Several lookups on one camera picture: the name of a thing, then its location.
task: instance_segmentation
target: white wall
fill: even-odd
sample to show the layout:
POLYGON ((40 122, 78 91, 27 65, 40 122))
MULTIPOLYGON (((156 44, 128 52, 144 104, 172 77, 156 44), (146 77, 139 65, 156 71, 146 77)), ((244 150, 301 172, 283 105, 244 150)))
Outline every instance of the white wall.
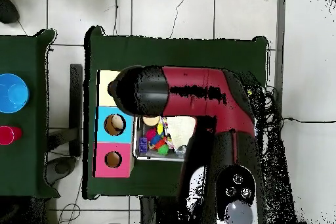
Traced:
MULTIPOLYGON (((283 117, 336 120, 336 11, 325 0, 286 0, 283 117)), ((336 123, 286 121, 282 137, 297 214, 336 223, 336 123)))

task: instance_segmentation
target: blue panel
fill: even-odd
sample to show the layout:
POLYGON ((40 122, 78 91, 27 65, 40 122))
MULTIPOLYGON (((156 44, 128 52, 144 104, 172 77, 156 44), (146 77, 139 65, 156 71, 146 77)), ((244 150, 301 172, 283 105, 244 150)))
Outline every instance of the blue panel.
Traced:
POLYGON ((133 117, 126 115, 117 107, 98 107, 98 133, 97 142, 112 142, 112 143, 132 143, 132 132, 133 132, 133 117), (106 117, 112 114, 119 114, 123 116, 126 121, 126 128, 123 133, 118 136, 113 136, 108 134, 104 129, 104 122, 106 117))

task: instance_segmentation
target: yellow panel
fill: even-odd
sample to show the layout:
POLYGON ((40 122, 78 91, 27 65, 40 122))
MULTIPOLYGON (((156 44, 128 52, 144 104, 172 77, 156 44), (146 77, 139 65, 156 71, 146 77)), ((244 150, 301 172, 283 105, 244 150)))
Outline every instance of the yellow panel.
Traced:
POLYGON ((101 70, 99 73, 99 106, 117 107, 113 97, 108 94, 108 84, 115 80, 120 72, 101 70))

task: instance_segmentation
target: colorful toys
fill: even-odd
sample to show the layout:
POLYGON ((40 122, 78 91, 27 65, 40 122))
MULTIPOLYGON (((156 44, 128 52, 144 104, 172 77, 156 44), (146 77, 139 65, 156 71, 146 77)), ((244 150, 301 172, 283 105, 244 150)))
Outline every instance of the colorful toys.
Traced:
POLYGON ((169 149, 174 149, 170 135, 167 131, 167 122, 164 122, 161 117, 156 125, 156 128, 149 129, 146 132, 145 139, 148 141, 148 148, 150 150, 157 150, 158 154, 166 156, 169 149))

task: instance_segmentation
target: circular hole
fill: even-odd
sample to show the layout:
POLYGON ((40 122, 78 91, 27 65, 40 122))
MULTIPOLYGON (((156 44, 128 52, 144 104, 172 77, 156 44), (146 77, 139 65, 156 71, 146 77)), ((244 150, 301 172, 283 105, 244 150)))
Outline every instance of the circular hole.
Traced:
POLYGON ((122 162, 122 157, 118 152, 109 152, 105 155, 105 164, 111 168, 118 168, 122 162))
POLYGON ((233 197, 236 193, 236 190, 234 187, 230 187, 226 189, 226 195, 229 197, 233 197))
POLYGON ((118 136, 123 133, 126 128, 126 121, 122 115, 111 114, 106 117, 104 122, 105 131, 113 136, 118 136))
POLYGON ((252 192, 247 189, 247 188, 244 188, 241 190, 241 195, 244 197, 244 198, 250 198, 251 195, 252 195, 252 192))
POLYGON ((235 176, 234 176, 234 182, 237 185, 240 185, 241 183, 243 183, 243 177, 241 175, 235 174, 235 176))

